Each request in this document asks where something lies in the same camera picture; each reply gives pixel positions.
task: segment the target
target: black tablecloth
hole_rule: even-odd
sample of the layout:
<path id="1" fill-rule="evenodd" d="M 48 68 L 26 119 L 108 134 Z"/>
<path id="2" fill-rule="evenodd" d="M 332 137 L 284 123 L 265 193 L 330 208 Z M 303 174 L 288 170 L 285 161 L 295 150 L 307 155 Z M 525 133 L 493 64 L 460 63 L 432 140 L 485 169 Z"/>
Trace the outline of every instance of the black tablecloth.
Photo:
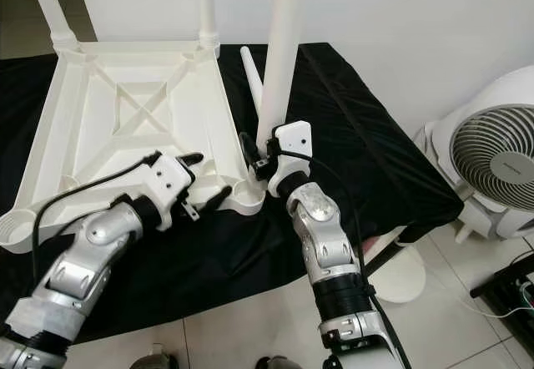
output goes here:
<path id="1" fill-rule="evenodd" d="M 250 49 L 263 76 L 267 49 Z M 0 61 L 0 214 L 13 204 L 56 61 L 55 55 Z M 219 67 L 238 132 L 255 135 L 257 118 L 238 45 L 221 48 Z M 287 115 L 288 121 L 297 119 L 311 123 L 314 156 L 349 187 L 365 238 L 407 225 L 404 241 L 411 241 L 460 213 L 454 192 L 327 43 L 300 46 Z M 340 205 L 342 224 L 350 229 L 339 185 L 313 165 L 312 173 Z M 47 241 L 42 268 L 70 242 L 71 235 Z M 0 250 L 0 265 L 4 320 L 28 290 L 30 256 Z M 78 341 L 176 320 L 304 273 L 300 243 L 278 200 L 267 198 L 250 217 L 221 211 L 195 224 L 176 222 L 164 234 L 145 235 L 113 268 Z"/>

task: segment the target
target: silver robot arm segment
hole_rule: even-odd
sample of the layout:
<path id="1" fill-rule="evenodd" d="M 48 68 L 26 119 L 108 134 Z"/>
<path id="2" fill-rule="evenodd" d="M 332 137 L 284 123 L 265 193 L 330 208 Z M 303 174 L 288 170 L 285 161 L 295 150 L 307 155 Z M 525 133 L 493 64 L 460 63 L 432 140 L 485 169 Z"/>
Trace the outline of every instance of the silver robot arm segment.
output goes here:
<path id="1" fill-rule="evenodd" d="M 360 273 L 350 242 L 340 225 L 340 209 L 309 179 L 311 127 L 297 121 L 279 126 L 260 158 L 254 142 L 240 135 L 244 156 L 258 180 L 285 201 L 302 243 L 306 270 L 320 313 L 321 339 L 332 351 L 327 369 L 404 368 L 385 323 L 370 300 L 373 292 Z"/>
<path id="2" fill-rule="evenodd" d="M 2 369 L 59 369 L 106 286 L 111 265 L 144 230 L 166 230 L 180 203 L 193 220 L 199 213 L 185 197 L 194 175 L 186 164 L 161 155 L 144 179 L 143 194 L 117 199 L 109 210 L 80 220 L 73 244 L 53 263 L 28 298 L 6 320 L 0 338 Z"/>

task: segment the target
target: white electric fan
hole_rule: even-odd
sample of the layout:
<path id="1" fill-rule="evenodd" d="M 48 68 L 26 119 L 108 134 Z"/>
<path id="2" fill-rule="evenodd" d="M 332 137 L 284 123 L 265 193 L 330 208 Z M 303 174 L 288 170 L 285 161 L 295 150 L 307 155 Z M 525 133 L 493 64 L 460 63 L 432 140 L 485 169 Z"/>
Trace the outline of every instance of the white electric fan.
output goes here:
<path id="1" fill-rule="evenodd" d="M 426 124 L 416 143 L 465 202 L 458 242 L 472 231 L 487 238 L 534 234 L 534 66 Z"/>

